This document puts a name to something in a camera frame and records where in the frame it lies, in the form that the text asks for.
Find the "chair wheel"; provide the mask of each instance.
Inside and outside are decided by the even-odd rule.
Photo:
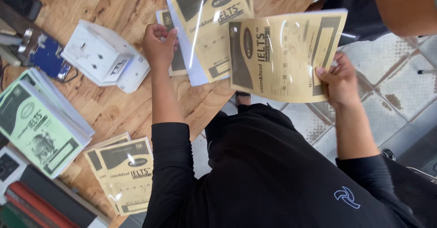
[[[382,150],[382,154],[387,157],[392,159],[393,161],[396,161],[396,157],[395,154],[390,150],[390,149],[384,149]]]

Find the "sandal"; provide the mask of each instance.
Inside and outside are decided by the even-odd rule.
[[[249,93],[246,93],[246,92],[242,92],[242,91],[237,91],[237,92],[235,92],[235,105],[236,106],[238,106],[238,105],[240,105],[240,104],[238,104],[238,99],[237,99],[237,97],[238,96],[241,96],[241,97],[249,97],[249,99],[250,99],[250,94]]]

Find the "hand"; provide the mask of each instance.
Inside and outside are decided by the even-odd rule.
[[[328,102],[334,108],[361,104],[357,89],[357,72],[349,58],[342,52],[334,56],[338,66],[331,66],[329,72],[318,67],[317,77],[328,85]]]
[[[149,24],[146,27],[142,40],[142,49],[151,70],[168,72],[168,68],[173,61],[173,52],[176,50],[175,45],[178,44],[177,34],[177,28],[167,32],[167,27],[160,24]]]

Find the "wood grain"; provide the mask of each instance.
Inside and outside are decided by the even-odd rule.
[[[165,0],[41,0],[44,6],[36,24],[62,44],[66,44],[79,19],[111,28],[141,50],[147,24],[156,23],[155,11],[167,7]],[[254,0],[257,17],[304,11],[313,0]],[[24,68],[9,67],[4,86]],[[172,78],[174,90],[190,126],[193,141],[234,91],[229,79],[192,87],[186,76]],[[84,119],[95,129],[90,145],[128,131],[133,139],[151,136],[152,93],[150,76],[138,90],[126,94],[118,87],[97,87],[83,74],[68,84],[55,83]],[[59,177],[112,219],[118,227],[126,217],[115,215],[103,190],[82,154]]]

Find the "red book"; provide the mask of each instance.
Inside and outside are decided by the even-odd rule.
[[[10,184],[5,196],[8,201],[12,202],[42,227],[79,228],[78,225],[19,182]]]

